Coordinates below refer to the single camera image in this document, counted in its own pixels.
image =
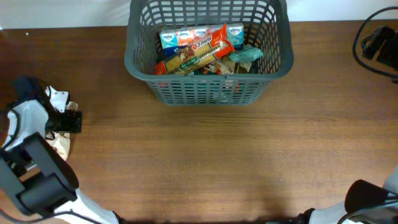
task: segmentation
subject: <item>spaghetti package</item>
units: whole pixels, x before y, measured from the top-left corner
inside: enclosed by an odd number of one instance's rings
[[[224,25],[222,29],[181,49],[173,57],[159,62],[155,67],[155,74],[186,75],[234,51],[234,47],[228,41]]]

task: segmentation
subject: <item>snack package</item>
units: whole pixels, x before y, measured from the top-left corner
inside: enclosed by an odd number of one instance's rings
[[[199,71],[196,72],[196,75],[230,75],[233,74],[231,69],[225,65],[220,59],[215,60],[214,62],[210,62],[205,65]]]
[[[250,45],[245,45],[243,50],[231,53],[228,57],[236,63],[253,62],[264,56],[262,50]]]
[[[157,55],[158,55],[158,62],[161,60],[164,60],[165,58],[168,58],[170,56],[175,55],[178,53],[181,49],[184,49],[185,46],[175,46],[175,47],[168,47],[166,49],[162,49]]]
[[[177,30],[163,30],[159,36],[163,49],[178,46]]]
[[[155,67],[155,74],[186,75],[234,51],[234,47],[227,39],[226,25],[224,25],[222,29],[181,49],[173,57],[159,62]]]
[[[185,27],[177,30],[178,46],[188,46],[193,44],[195,30],[191,27]]]
[[[221,25],[212,25],[209,26],[208,32],[212,34],[213,32],[221,29]],[[244,41],[244,26],[242,23],[240,24],[228,24],[227,25],[227,36],[228,40],[234,46],[236,50],[243,49],[243,41]]]
[[[219,68],[219,75],[234,75],[235,73],[245,74],[249,73],[251,68],[251,62],[249,63],[235,63],[228,57],[223,57],[223,59],[216,63]]]

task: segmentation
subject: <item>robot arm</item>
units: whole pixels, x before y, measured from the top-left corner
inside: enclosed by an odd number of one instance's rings
[[[14,87],[19,99],[7,113],[9,128],[0,150],[0,187],[6,195],[24,215],[63,214],[56,218],[70,223],[119,223],[115,213],[81,192],[75,173],[44,140],[48,131],[81,131],[81,112],[66,110],[69,92],[48,85],[43,91],[39,80],[28,77],[17,80]],[[36,166],[38,174],[19,180]]]
[[[328,209],[313,211],[309,224],[393,224],[398,223],[398,166],[384,188],[357,180],[346,199]]]

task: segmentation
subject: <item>wood grain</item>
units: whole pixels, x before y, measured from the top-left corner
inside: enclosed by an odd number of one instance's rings
[[[68,163],[128,220],[295,217],[357,179],[382,185],[398,162],[398,86],[353,60],[360,24],[291,23],[295,65],[256,103],[194,107],[163,105],[126,71],[125,27],[5,30],[1,106],[20,75],[69,90],[84,119]],[[397,22],[366,32],[381,24]],[[21,217],[3,193],[0,206]]]

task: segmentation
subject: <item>gray plastic basket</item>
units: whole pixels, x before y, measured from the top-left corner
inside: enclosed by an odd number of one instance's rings
[[[248,105],[259,98],[271,80],[283,77],[293,66],[286,7],[285,0],[132,0],[126,68],[147,82],[168,105]],[[153,75],[162,49],[162,29],[238,22],[244,24],[244,44],[264,52],[264,57],[253,63],[255,74]]]

